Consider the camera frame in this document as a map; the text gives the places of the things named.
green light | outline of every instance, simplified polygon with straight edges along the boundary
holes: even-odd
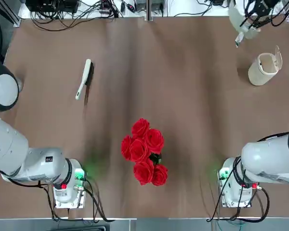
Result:
[[[85,172],[81,168],[75,169],[75,179],[76,180],[85,180]]]

metal pole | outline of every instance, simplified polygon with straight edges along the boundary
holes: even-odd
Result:
[[[151,11],[152,11],[152,0],[146,0],[146,21],[153,21],[153,18],[152,18],[152,14],[151,14]]]

floor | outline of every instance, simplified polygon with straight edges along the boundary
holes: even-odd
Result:
[[[214,222],[213,227],[205,219],[165,219],[147,218],[138,220],[118,220],[111,224],[99,222],[107,231],[238,231],[240,226],[220,221],[220,228]],[[0,230],[9,231],[50,231],[66,228],[84,228],[82,222],[56,223],[50,219],[0,220]],[[245,224],[241,231],[289,231],[289,219],[268,218],[259,224]]]

rose bouquet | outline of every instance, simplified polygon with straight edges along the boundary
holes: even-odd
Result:
[[[164,138],[159,130],[150,128],[147,120],[139,119],[121,143],[121,153],[126,160],[135,162],[134,176],[141,185],[166,183],[168,170],[161,165]]]

cable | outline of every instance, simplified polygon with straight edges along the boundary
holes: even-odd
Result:
[[[112,5],[115,6],[117,12],[121,15],[122,18],[124,18],[123,15],[121,14],[121,11],[119,11],[119,9],[117,8],[117,6],[116,6],[114,0],[111,0],[111,1],[112,1],[112,3],[113,3]]]
[[[275,15],[274,18],[271,16],[271,18],[272,18],[272,19],[271,19],[271,25],[272,25],[272,26],[275,26],[275,27],[281,25],[281,24],[286,20],[286,18],[287,18],[288,16],[289,16],[289,10],[285,13],[284,18],[282,19],[282,21],[279,22],[278,24],[274,24],[274,23],[273,23],[273,19],[276,18],[276,15]]]
[[[92,185],[91,185],[90,181],[88,181],[88,180],[86,180],[86,181],[87,181],[87,183],[90,185],[90,187],[92,188]],[[99,204],[97,203],[95,197],[93,196],[93,192],[90,192],[87,188],[84,188],[84,190],[85,190],[85,192],[86,192],[87,194],[89,194],[90,197],[93,199],[93,203],[95,203],[95,205],[97,206],[97,210],[98,210],[99,214],[101,215],[102,219],[103,219],[105,222],[113,222],[113,221],[115,221],[115,220],[108,220],[108,219],[106,218],[105,214],[103,213],[103,211],[101,210]]]
[[[49,15],[46,15],[44,14],[43,12],[38,12],[38,16],[39,14],[42,15],[43,17],[45,17],[45,19],[50,19],[50,21],[47,21],[47,22],[39,22],[37,21],[33,15],[32,15],[32,12],[30,12],[30,17],[31,17],[31,20],[33,21],[34,25],[36,25],[38,28],[40,29],[43,29],[43,30],[46,30],[46,31],[64,31],[64,30],[67,30],[67,29],[71,29],[77,25],[79,25],[80,23],[84,23],[84,22],[88,22],[88,21],[91,21],[93,19],[97,19],[97,18],[110,18],[113,16],[113,14],[110,14],[109,16],[107,17],[103,17],[103,16],[100,16],[100,17],[95,17],[95,18],[91,18],[91,19],[88,19],[88,20],[83,20],[83,21],[79,21],[79,22],[76,22],[76,20],[78,19],[81,19],[83,17],[85,17],[86,15],[89,16],[89,14],[94,11],[94,10],[97,10],[98,7],[100,6],[100,3],[101,1],[99,0],[98,2],[96,2],[95,4],[93,4],[92,6],[90,6],[86,11],[84,11],[82,14],[80,14],[79,16],[75,17],[75,19],[73,19],[72,23],[70,23],[69,25],[66,25],[64,22],[62,22],[61,20],[61,12],[59,11],[59,8],[57,7],[57,10],[53,13],[53,14],[49,14]],[[48,24],[52,21],[55,21],[55,20],[59,20],[60,23],[64,26],[64,28],[61,28],[61,29],[48,29],[48,28],[45,28],[45,27],[42,27],[40,26],[41,24]]]
[[[207,5],[207,4],[205,4],[205,3],[200,3],[199,0],[196,0],[196,1],[198,2],[199,5],[210,6],[210,5]]]
[[[238,162],[237,162],[237,163],[235,164],[235,166],[232,168],[231,172],[229,173],[228,178],[226,179],[226,181],[225,181],[225,183],[224,183],[224,185],[223,185],[223,187],[222,187],[222,190],[221,190],[221,192],[220,192],[220,195],[219,195],[219,197],[218,197],[218,200],[217,200],[217,203],[216,203],[216,206],[215,206],[214,213],[213,213],[213,215],[212,215],[212,217],[211,217],[210,219],[207,219],[207,222],[211,222],[211,221],[214,219],[214,216],[215,216],[215,214],[216,214],[217,207],[218,207],[219,202],[220,202],[220,200],[221,200],[221,196],[222,196],[222,194],[223,194],[223,190],[224,190],[224,188],[225,188],[225,186],[226,186],[226,183],[228,182],[231,174],[233,173],[233,171],[234,171],[234,169],[237,167],[237,165],[240,163],[240,161],[241,161],[241,158],[239,157]]]
[[[10,182],[12,182],[13,184],[16,184],[16,185],[22,186],[22,187],[27,187],[27,188],[42,188],[41,186],[48,185],[48,184],[41,184],[40,181],[39,181],[38,184],[28,185],[28,184],[21,184],[21,183],[19,183],[19,182],[17,182],[17,181],[14,181],[14,180],[11,179],[11,178],[8,178],[8,180],[9,180]]]
[[[187,15],[199,15],[199,14],[201,14],[201,16],[203,16],[206,12],[208,12],[212,8],[212,2],[210,3],[210,5],[206,5],[206,6],[208,6],[208,8],[204,12],[200,12],[200,13],[178,13],[174,17],[177,17],[177,16],[182,15],[182,14],[187,14]]]
[[[88,182],[88,184],[90,186],[90,189],[91,189],[91,192],[92,192],[92,196],[93,196],[93,187],[92,187],[91,183],[88,180],[86,180],[86,181]],[[93,198],[92,198],[92,205],[93,205],[93,223],[96,224],[96,223],[99,222],[99,221],[95,221],[98,209],[96,209],[96,212],[94,212],[94,200],[93,200]]]
[[[270,197],[269,197],[269,194],[267,193],[267,191],[266,191],[264,188],[261,188],[261,191],[263,191],[264,194],[265,194],[265,196],[266,196],[266,208],[265,208],[265,212],[264,212],[264,214],[261,216],[261,218],[260,218],[260,219],[257,219],[257,220],[250,220],[250,219],[245,219],[245,218],[238,218],[238,220],[245,221],[245,222],[249,222],[249,223],[259,223],[259,222],[263,221],[263,220],[268,216],[269,209],[270,209]]]
[[[2,28],[0,25],[0,55],[2,55],[2,47],[3,47],[3,35],[2,35]]]

